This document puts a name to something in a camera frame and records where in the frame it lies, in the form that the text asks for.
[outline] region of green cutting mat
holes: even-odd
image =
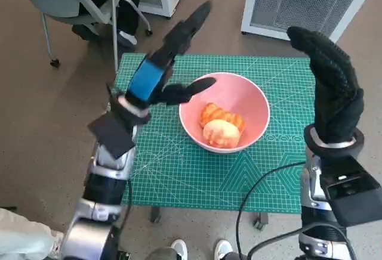
[[[123,55],[118,88],[127,88],[143,57]],[[214,154],[186,134],[178,106],[153,106],[152,120],[137,142],[134,204],[238,210],[244,195],[263,174],[305,159],[303,129],[313,122],[314,100],[308,59],[185,55],[177,58],[171,82],[187,84],[211,72],[240,74],[263,90],[270,104],[266,133],[244,151]],[[300,172],[301,167],[296,167],[269,176],[249,199],[246,210],[299,213]]]

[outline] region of pink bowl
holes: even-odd
[[[270,116],[268,100],[261,89],[249,79],[233,73],[211,73],[200,78],[205,77],[215,77],[216,83],[179,106],[180,121],[187,134],[206,150],[223,154],[241,151],[256,142],[267,129]],[[236,148],[215,148],[204,140],[199,118],[210,102],[243,117],[246,126]]]

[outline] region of black cable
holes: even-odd
[[[122,220],[121,226],[119,227],[119,229],[121,229],[121,230],[124,229],[126,222],[127,222],[127,219],[129,217],[129,214],[131,212],[131,208],[133,206],[133,185],[131,183],[131,179],[127,180],[127,186],[129,188],[128,202],[127,202],[127,208],[126,208],[124,220]]]
[[[289,165],[280,166],[280,167],[278,167],[276,169],[272,169],[271,171],[269,171],[269,172],[265,173],[264,175],[262,175],[261,178],[254,184],[254,186],[249,190],[247,195],[244,197],[244,200],[243,200],[243,202],[240,205],[238,218],[236,220],[236,244],[238,245],[238,252],[239,252],[240,260],[244,260],[244,256],[243,256],[243,254],[241,252],[241,245],[240,245],[240,239],[239,239],[239,224],[240,224],[241,215],[243,213],[243,210],[244,210],[244,207],[245,207],[245,204],[246,204],[248,198],[250,197],[252,192],[255,190],[256,186],[258,186],[258,184],[261,183],[261,181],[265,177],[267,177],[268,175],[270,175],[270,174],[272,174],[274,172],[280,171],[281,169],[291,168],[293,166],[300,166],[300,165],[303,165],[303,164],[305,164],[305,161],[297,162],[297,163],[290,163]]]
[[[307,230],[310,230],[314,227],[317,227],[317,226],[326,226],[326,227],[331,227],[331,228],[334,228],[335,230],[337,230],[341,235],[342,237],[344,237],[345,239],[345,242],[346,242],[346,245],[349,249],[349,254],[350,254],[350,258],[352,260],[357,260],[357,256],[354,252],[354,249],[352,247],[352,244],[350,243],[350,240],[346,237],[346,235],[335,225],[333,224],[330,224],[328,222],[313,222],[303,228],[300,228],[300,229],[297,229],[297,230],[294,230],[294,231],[291,231],[291,232],[288,232],[288,233],[285,233],[285,234],[281,234],[279,236],[276,236],[276,237],[273,237],[271,239],[268,239],[266,241],[263,241],[261,243],[259,243],[258,245],[254,246],[249,252],[248,252],[248,256],[247,256],[247,260],[251,260],[252,259],[252,256],[253,254],[255,254],[255,252],[259,251],[261,248],[269,245],[269,244],[272,244],[274,242],[277,242],[277,241],[280,241],[280,240],[283,240],[285,238],[288,238],[290,236],[294,236],[294,235],[298,235],[300,233],[303,233]]]

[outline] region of croissant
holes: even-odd
[[[245,122],[242,116],[225,111],[215,103],[208,103],[201,113],[199,121],[201,127],[204,128],[208,122],[216,119],[225,120],[232,125],[235,125],[239,129],[240,134],[243,133],[245,129]]]

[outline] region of bread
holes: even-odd
[[[213,147],[235,148],[239,143],[240,132],[235,125],[216,119],[204,126],[203,137]]]
[[[235,125],[239,129],[240,134],[243,133],[245,129],[245,122],[242,116],[225,111],[215,103],[208,103],[201,113],[199,121],[201,127],[204,128],[208,122],[216,119],[225,120]]]

